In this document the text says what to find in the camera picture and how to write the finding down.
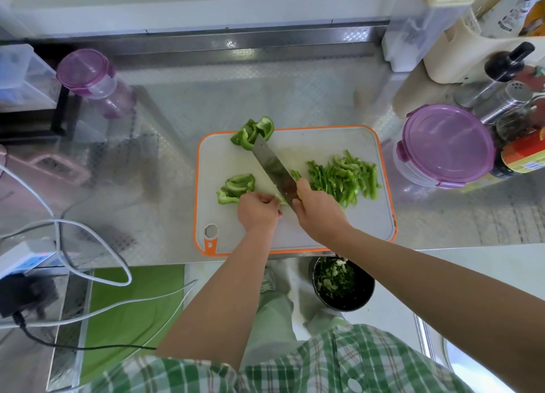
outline forearm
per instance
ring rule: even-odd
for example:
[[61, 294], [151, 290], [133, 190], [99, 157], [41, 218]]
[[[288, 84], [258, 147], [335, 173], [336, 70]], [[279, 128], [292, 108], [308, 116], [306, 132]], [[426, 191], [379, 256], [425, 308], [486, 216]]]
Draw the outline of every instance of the forearm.
[[249, 230], [191, 301], [157, 356], [204, 359], [238, 370], [250, 336], [273, 230]]
[[545, 302], [486, 275], [350, 230], [331, 250], [520, 391], [544, 366]]

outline cutting board hole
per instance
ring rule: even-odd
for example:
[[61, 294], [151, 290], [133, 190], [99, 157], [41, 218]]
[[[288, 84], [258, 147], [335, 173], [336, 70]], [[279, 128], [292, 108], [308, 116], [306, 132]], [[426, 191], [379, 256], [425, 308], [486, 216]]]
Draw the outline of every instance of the cutting board hole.
[[204, 228], [204, 236], [208, 239], [214, 239], [217, 237], [217, 226], [214, 224], [209, 224]]

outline pants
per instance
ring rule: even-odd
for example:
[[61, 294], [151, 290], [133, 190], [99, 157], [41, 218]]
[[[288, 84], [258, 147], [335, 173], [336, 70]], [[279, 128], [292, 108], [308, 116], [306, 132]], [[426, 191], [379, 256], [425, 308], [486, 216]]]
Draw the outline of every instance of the pants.
[[[293, 333], [292, 312], [293, 303], [284, 294], [272, 290], [261, 293], [241, 368], [285, 356], [305, 343]], [[309, 321], [307, 329], [314, 337], [345, 323], [340, 314], [324, 309]]]

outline green panel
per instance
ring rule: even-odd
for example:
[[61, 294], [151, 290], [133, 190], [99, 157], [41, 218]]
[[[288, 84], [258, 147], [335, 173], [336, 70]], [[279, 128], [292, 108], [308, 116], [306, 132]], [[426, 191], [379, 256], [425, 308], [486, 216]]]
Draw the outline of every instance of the green panel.
[[[131, 267], [130, 271], [133, 274], [133, 282], [126, 287], [113, 287], [94, 282], [89, 311], [93, 312], [123, 300], [154, 297], [170, 293], [184, 286], [183, 264], [137, 266]], [[125, 273], [121, 268], [96, 269], [95, 276], [112, 281], [126, 281]], [[174, 313], [183, 295], [184, 292], [179, 292], [158, 300], [134, 302], [115, 307], [90, 318], [85, 347], [103, 346], [105, 344], [143, 345]], [[175, 317], [146, 346], [157, 347], [174, 321]], [[80, 383], [90, 382], [109, 367], [127, 358], [134, 351], [132, 348], [112, 348], [85, 352]], [[153, 354], [153, 352], [151, 350], [140, 350], [137, 354]]]

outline white button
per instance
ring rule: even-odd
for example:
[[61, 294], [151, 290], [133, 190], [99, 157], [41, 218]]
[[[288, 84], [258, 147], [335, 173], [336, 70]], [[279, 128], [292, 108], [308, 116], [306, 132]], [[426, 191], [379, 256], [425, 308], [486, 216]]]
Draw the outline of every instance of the white button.
[[354, 393], [361, 393], [363, 389], [356, 379], [348, 379], [348, 388]]

